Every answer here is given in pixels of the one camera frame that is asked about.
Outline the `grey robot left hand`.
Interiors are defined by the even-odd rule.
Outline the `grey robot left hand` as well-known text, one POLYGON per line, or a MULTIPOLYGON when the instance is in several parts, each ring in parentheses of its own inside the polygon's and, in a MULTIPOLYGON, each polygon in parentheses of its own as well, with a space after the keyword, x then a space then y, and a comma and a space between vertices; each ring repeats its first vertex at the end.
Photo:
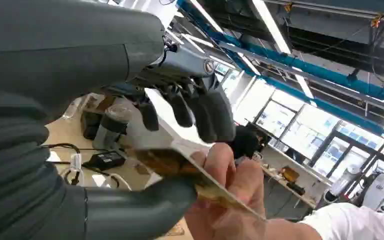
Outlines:
POLYGON ((151 13, 93 0, 0 0, 0 240, 153 240, 196 201, 182 176, 140 191, 67 184, 43 147, 76 98, 120 83, 158 89, 204 142, 232 140, 208 60, 165 53, 164 31, 151 13))

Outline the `person's hand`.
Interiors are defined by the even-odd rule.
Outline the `person's hand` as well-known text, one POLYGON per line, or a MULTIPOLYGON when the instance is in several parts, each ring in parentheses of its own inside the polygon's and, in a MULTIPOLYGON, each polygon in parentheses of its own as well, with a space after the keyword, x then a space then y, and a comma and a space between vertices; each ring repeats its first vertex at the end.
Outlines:
MULTIPOLYGON (((260 165, 245 158, 235 165, 233 151, 226 143, 214 144, 207 154, 191 155, 220 185, 259 215, 265 214, 264 176, 260 165)), ((200 198, 184 216, 195 240, 262 240, 266 221, 234 208, 225 208, 200 198)))

